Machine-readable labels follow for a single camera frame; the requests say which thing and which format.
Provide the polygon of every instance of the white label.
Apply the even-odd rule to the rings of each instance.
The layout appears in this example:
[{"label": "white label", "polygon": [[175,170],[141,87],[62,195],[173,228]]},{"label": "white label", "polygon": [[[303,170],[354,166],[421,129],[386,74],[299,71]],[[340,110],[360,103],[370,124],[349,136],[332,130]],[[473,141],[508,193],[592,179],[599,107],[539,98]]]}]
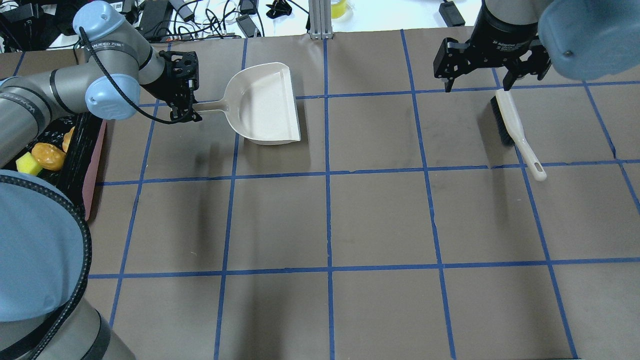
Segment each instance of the white label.
[{"label": "white label", "polygon": [[121,12],[122,11],[122,3],[123,3],[123,1],[120,1],[118,3],[111,3],[111,6],[113,6],[113,8],[115,10],[117,10],[118,12]]}]

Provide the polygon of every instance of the yellow object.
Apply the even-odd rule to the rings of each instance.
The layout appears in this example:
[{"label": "yellow object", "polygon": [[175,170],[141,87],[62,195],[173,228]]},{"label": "yellow object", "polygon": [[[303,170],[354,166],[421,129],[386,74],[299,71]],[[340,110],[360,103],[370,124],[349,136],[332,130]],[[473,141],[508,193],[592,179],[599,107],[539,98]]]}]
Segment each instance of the yellow object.
[{"label": "yellow object", "polygon": [[15,166],[18,168],[19,172],[31,175],[38,175],[42,170],[42,167],[30,152],[19,157],[18,160],[15,161]]},{"label": "yellow object", "polygon": [[69,143],[71,142],[71,136],[73,136],[75,128],[75,126],[72,127],[71,130],[69,130],[69,132],[62,138],[62,151],[69,152]]},{"label": "yellow object", "polygon": [[347,12],[349,5],[347,0],[332,0],[331,1],[331,18],[338,19]]},{"label": "yellow object", "polygon": [[59,148],[49,144],[39,142],[33,146],[31,154],[40,164],[47,170],[58,171],[62,168],[62,164],[65,162],[65,154]]}]

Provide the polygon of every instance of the yellow sponge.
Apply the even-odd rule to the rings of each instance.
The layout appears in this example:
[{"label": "yellow sponge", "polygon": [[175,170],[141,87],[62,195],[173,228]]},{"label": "yellow sponge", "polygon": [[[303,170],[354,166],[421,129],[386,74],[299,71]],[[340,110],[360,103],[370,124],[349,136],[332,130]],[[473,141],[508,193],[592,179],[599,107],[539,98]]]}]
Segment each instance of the yellow sponge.
[{"label": "yellow sponge", "polygon": [[18,168],[19,172],[31,175],[38,175],[38,173],[42,170],[42,167],[30,152],[27,152],[25,155],[22,155],[18,160],[16,160],[15,166]]}]

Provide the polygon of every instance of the yellow tape roll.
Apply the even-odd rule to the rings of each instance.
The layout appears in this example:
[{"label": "yellow tape roll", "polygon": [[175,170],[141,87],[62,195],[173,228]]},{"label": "yellow tape roll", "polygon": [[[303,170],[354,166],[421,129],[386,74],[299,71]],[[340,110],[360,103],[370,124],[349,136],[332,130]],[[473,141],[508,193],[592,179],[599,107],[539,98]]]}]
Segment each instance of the yellow tape roll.
[{"label": "yellow tape roll", "polygon": [[347,12],[347,0],[331,0],[331,18],[338,19]]}]

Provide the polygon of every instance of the dustpan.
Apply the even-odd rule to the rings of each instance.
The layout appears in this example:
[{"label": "dustpan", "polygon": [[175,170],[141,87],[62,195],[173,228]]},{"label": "dustpan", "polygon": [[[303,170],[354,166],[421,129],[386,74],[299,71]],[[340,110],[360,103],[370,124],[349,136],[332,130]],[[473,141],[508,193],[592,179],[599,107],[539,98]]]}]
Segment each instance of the dustpan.
[{"label": "dustpan", "polygon": [[238,72],[227,84],[222,100],[194,104],[193,109],[222,111],[236,133],[259,145],[300,141],[291,71],[283,63]]}]

